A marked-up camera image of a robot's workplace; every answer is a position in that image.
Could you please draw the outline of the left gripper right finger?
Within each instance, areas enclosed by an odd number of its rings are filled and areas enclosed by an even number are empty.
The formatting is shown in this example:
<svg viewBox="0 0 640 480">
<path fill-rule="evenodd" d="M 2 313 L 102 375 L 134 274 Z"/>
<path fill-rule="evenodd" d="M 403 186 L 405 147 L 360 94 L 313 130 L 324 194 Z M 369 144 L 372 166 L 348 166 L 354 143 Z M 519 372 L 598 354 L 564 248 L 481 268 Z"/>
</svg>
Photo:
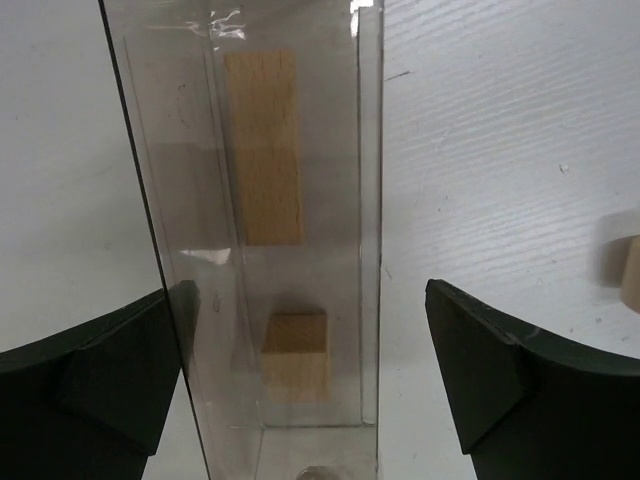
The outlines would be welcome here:
<svg viewBox="0 0 640 480">
<path fill-rule="evenodd" d="M 431 279 L 426 315 L 456 433 L 479 479 L 636 479 L 639 362 Z"/>
</svg>

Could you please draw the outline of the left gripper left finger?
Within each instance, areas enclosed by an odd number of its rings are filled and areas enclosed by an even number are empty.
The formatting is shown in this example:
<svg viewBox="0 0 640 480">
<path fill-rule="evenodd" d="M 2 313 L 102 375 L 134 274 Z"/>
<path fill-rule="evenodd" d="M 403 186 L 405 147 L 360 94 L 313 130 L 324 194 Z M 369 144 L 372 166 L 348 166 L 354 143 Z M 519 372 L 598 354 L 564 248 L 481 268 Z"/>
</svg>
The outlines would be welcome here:
<svg viewBox="0 0 640 480">
<path fill-rule="evenodd" d="M 182 368 L 173 315 L 199 306 L 185 280 L 3 352 L 2 478 L 141 478 Z"/>
</svg>

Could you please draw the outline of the wood cylinder block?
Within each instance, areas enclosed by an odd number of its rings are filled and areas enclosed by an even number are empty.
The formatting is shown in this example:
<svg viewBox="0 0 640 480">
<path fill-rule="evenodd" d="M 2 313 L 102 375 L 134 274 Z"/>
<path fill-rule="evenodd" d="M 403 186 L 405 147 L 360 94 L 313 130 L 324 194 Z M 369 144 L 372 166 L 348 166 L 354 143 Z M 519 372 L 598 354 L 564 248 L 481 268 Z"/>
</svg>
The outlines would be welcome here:
<svg viewBox="0 0 640 480">
<path fill-rule="evenodd" d="M 607 299 L 639 313 L 639 209 L 612 213 L 597 223 L 593 280 Z"/>
</svg>

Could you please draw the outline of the wood cube block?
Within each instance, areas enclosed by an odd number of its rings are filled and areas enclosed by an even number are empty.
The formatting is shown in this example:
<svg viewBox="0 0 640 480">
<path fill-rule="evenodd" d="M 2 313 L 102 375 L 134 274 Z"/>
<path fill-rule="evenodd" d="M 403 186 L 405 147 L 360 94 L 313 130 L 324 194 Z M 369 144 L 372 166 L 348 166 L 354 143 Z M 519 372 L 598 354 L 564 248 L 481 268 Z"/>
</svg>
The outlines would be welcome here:
<svg viewBox="0 0 640 480">
<path fill-rule="evenodd" d="M 261 347 L 261 365 L 263 383 L 272 402 L 327 402 L 331 379 L 327 315 L 272 315 Z"/>
</svg>

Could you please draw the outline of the clear plastic box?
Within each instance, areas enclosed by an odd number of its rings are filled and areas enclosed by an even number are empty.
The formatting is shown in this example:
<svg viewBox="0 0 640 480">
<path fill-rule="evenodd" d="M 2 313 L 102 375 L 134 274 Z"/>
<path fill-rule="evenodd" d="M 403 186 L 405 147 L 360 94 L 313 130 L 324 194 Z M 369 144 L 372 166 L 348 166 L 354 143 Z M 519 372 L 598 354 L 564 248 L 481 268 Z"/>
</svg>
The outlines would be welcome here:
<svg viewBox="0 0 640 480">
<path fill-rule="evenodd" d="M 381 3 L 100 11 L 208 477 L 377 478 Z"/>
</svg>

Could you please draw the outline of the long rectangular wood block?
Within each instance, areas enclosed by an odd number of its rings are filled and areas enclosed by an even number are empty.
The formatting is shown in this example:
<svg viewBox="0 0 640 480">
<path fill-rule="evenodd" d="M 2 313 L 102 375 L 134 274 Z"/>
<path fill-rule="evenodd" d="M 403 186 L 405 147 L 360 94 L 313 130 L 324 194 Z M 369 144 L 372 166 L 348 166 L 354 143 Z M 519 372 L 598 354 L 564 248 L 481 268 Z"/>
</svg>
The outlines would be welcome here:
<svg viewBox="0 0 640 480">
<path fill-rule="evenodd" d="M 295 54 L 286 49 L 227 53 L 224 67 L 245 244 L 301 245 Z"/>
</svg>

